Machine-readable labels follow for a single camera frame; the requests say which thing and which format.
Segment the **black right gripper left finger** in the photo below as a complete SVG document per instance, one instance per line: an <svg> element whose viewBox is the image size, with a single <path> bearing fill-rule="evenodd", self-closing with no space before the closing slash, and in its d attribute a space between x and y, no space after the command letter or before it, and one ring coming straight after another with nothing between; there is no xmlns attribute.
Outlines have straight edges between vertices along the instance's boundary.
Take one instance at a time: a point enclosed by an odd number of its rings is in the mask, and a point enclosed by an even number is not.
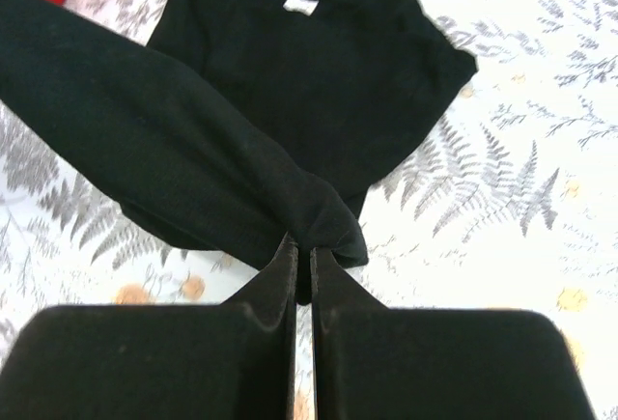
<svg viewBox="0 0 618 420"><path fill-rule="evenodd" d="M288 419L297 249L217 305L56 306L1 372L5 419Z"/></svg>

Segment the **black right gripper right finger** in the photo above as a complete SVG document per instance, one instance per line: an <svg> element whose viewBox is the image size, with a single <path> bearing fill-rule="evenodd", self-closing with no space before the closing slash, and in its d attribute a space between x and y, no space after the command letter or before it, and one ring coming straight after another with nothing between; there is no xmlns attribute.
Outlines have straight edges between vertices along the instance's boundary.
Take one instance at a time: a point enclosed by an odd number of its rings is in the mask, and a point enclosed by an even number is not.
<svg viewBox="0 0 618 420"><path fill-rule="evenodd" d="M566 342L521 310L380 303L326 249L311 255L321 419L590 419Z"/></svg>

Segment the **black t shirt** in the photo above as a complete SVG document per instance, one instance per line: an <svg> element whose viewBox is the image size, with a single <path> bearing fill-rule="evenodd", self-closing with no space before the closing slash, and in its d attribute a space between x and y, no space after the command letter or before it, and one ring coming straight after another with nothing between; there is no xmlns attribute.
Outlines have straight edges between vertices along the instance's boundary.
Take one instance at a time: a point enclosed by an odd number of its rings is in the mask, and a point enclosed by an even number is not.
<svg viewBox="0 0 618 420"><path fill-rule="evenodd" d="M416 0L168 0L146 45L1 0L1 99L147 232L363 266L366 193L476 73Z"/></svg>

